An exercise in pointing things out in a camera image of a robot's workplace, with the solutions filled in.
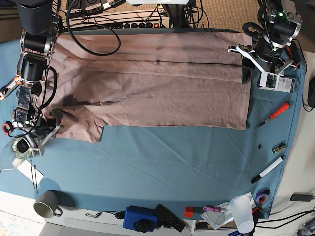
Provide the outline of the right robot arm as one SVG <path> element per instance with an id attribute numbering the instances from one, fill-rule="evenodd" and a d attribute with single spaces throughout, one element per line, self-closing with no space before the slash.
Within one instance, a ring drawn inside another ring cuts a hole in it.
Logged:
<path id="1" fill-rule="evenodd" d="M 44 145 L 54 137 L 60 126 L 54 119 L 45 119 L 43 110 L 52 102 L 57 91 L 57 72 L 50 62 L 61 34 L 62 19 L 51 0 L 17 0 L 18 14 L 24 28 L 20 38 L 20 57 L 15 78 L 0 90 L 4 99 L 17 90 L 17 107 L 12 122 L 2 130 L 11 135 L 15 130 L 18 153 L 43 155 Z"/>

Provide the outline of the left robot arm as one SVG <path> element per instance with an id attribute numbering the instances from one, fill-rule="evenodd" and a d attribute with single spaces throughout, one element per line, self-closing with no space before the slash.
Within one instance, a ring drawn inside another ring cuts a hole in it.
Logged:
<path id="1" fill-rule="evenodd" d="M 302 26 L 302 17 L 292 0 L 260 0 L 258 24 L 246 22 L 243 32 L 252 38 L 251 45 L 230 46 L 229 52 L 241 54 L 242 83 L 250 80 L 254 69 L 259 69 L 262 86 L 276 88 L 276 83 L 287 68 L 298 68 L 300 56 L 294 38 Z"/>

